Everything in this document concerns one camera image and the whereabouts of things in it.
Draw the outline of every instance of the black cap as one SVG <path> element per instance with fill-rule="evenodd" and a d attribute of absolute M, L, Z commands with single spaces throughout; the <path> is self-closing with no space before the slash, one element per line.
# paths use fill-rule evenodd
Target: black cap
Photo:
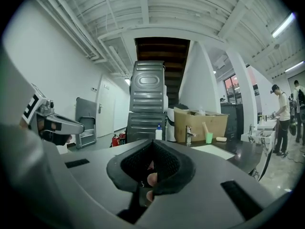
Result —
<path fill-rule="evenodd" d="M 274 84 L 272 86 L 272 92 L 274 93 L 276 89 L 280 89 L 280 88 L 278 87 L 278 85 Z"/>

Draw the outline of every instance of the window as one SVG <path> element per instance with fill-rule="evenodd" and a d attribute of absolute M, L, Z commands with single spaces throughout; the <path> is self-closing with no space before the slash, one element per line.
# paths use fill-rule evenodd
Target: window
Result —
<path fill-rule="evenodd" d="M 235 103 L 235 95 L 234 95 L 234 88 L 231 81 L 231 78 L 224 81 L 225 88 L 227 91 L 227 97 L 229 103 Z"/>
<path fill-rule="evenodd" d="M 255 94 L 255 96 L 258 96 L 259 91 L 258 91 L 258 87 L 256 84 L 256 80 L 255 80 L 252 68 L 247 67 L 247 70 L 248 70 L 248 74 L 250 76 L 250 80 L 251 80 L 251 83 L 253 86 L 254 94 Z M 240 93 L 240 87 L 239 87 L 237 76 L 234 74 L 230 78 L 226 79 L 224 81 L 224 84 L 225 84 L 226 91 L 227 91 L 228 102 L 241 104 L 243 101 L 242 101 L 242 95 Z"/>

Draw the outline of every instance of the green cup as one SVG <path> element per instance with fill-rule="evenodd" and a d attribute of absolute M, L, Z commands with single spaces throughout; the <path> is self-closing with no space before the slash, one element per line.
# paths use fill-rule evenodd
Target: green cup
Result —
<path fill-rule="evenodd" d="M 212 139 L 213 139 L 213 133 L 205 134 L 205 142 L 206 143 L 212 143 Z"/>

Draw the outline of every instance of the door handle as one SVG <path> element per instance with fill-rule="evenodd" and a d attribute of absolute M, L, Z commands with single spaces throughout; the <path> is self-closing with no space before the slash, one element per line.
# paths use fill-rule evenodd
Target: door handle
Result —
<path fill-rule="evenodd" d="M 100 103 L 100 105 L 99 105 L 99 114 L 101 113 L 101 109 L 102 108 L 104 108 L 103 106 L 102 106 L 102 104 Z"/>

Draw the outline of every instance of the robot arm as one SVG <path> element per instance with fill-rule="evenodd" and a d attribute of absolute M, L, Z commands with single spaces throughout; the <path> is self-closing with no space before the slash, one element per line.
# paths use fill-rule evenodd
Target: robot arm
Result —
<path fill-rule="evenodd" d="M 80 134 L 85 127 L 76 121 L 68 119 L 54 112 L 54 102 L 32 84 L 35 94 L 24 111 L 22 118 L 29 128 L 42 139 L 55 145 L 64 145 L 71 134 Z M 38 121 L 44 121 L 43 130 L 39 130 Z"/>

